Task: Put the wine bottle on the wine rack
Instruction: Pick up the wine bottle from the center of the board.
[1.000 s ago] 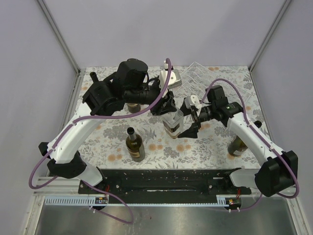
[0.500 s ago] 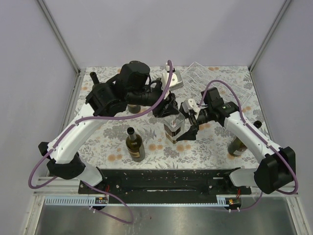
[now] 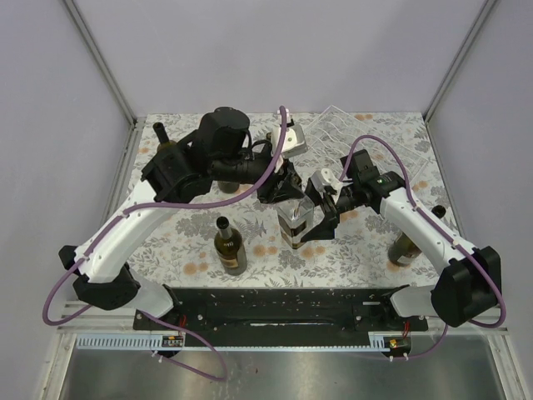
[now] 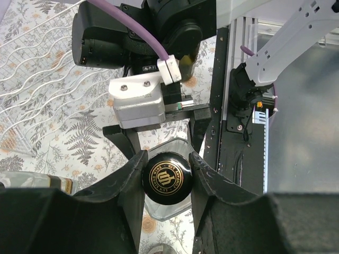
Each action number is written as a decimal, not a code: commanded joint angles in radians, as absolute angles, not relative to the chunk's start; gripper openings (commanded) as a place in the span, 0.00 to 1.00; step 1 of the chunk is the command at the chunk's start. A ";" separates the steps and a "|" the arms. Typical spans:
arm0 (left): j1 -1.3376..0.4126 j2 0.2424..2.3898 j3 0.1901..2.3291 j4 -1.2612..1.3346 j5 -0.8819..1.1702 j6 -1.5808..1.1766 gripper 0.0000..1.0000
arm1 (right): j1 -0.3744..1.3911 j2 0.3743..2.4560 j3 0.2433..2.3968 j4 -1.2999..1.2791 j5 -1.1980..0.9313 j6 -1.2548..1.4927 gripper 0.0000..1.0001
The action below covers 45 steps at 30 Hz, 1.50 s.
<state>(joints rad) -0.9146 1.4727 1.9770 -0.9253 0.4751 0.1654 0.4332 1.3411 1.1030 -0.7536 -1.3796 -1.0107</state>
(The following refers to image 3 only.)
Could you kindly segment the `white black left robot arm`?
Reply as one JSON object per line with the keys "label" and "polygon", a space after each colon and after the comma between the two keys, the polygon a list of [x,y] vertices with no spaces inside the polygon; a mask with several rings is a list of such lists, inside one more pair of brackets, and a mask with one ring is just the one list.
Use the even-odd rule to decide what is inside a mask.
{"label": "white black left robot arm", "polygon": [[59,252],[76,277],[78,300],[106,311],[132,307],[151,314],[160,328],[174,328],[181,310],[169,289],[138,275],[127,260],[179,210],[222,208],[251,194],[263,204],[302,198],[290,159],[306,151],[305,136],[284,107],[279,114],[280,122],[256,142],[249,117],[233,107],[204,114],[198,128],[177,142],[154,123],[156,154],[124,203],[83,245]]}

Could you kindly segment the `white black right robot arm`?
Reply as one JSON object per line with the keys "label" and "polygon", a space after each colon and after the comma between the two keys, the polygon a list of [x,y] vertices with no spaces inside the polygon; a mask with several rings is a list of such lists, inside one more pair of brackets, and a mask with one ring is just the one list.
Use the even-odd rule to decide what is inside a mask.
{"label": "white black right robot arm", "polygon": [[369,207],[412,240],[439,274],[434,286],[395,289],[378,311],[385,328],[396,330],[414,316],[437,316],[457,328],[502,307],[501,259],[492,247],[479,248],[450,230],[415,198],[403,177],[379,172],[367,151],[341,163],[341,178],[323,168],[307,181],[305,193],[324,218],[303,241],[332,240],[343,213]]}

